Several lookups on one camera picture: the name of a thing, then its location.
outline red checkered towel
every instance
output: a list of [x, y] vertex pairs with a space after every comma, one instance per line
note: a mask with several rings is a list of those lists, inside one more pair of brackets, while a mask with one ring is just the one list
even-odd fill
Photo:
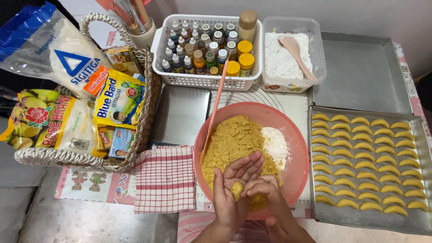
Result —
[[164, 146], [135, 160], [136, 214], [175, 213], [196, 209], [193, 147]]

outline rose logo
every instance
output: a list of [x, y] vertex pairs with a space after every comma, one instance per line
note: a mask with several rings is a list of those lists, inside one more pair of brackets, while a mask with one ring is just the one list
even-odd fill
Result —
[[27, 109], [27, 114], [25, 115], [25, 118], [29, 120], [29, 126], [31, 127], [40, 127], [42, 129], [42, 126], [48, 125], [48, 114], [49, 111], [52, 109], [52, 107], [47, 108], [34, 108], [30, 107]]

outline basket handle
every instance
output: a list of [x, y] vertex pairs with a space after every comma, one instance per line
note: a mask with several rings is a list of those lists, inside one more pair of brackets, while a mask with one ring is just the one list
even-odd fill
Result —
[[89, 32], [89, 24], [91, 21], [102, 21], [102, 22], [105, 22], [105, 23], [111, 25], [120, 33], [121, 37], [124, 39], [124, 41], [126, 42], [126, 44], [128, 46], [133, 47], [133, 48], [136, 47], [135, 44], [132, 42], [131, 38], [129, 37], [129, 35], [127, 34], [126, 29], [121, 24], [117, 23], [117, 21], [115, 21], [110, 16], [105, 15], [105, 14], [101, 14], [101, 13], [89, 13], [89, 14], [83, 16], [81, 18], [81, 22], [79, 23], [79, 30], [93, 44], [96, 44], [96, 43], [93, 41], [93, 39], [90, 35], [90, 32]]

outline hand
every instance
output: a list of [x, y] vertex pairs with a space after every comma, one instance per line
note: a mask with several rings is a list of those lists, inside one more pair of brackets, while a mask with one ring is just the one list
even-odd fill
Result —
[[267, 197], [267, 207], [272, 216], [267, 217], [265, 222], [273, 243], [315, 242], [293, 217], [275, 175], [263, 175], [249, 181], [243, 188], [241, 197], [250, 198], [255, 194], [264, 194]]
[[217, 167], [214, 168], [213, 180], [213, 204], [216, 213], [216, 222], [234, 234], [245, 222], [249, 213], [250, 198], [242, 198], [235, 201], [231, 194], [232, 185], [235, 182], [246, 184], [255, 179], [263, 170], [265, 158], [260, 151], [231, 162], [224, 173]]

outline blue band margarine pack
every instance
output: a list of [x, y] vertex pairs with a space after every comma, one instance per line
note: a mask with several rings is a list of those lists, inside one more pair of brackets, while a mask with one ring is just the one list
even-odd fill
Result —
[[127, 74], [110, 69], [96, 102], [94, 122], [136, 129], [144, 103], [145, 86], [145, 83]]
[[136, 130], [126, 128], [115, 128], [109, 157], [125, 158], [129, 152], [132, 142], [135, 140]]

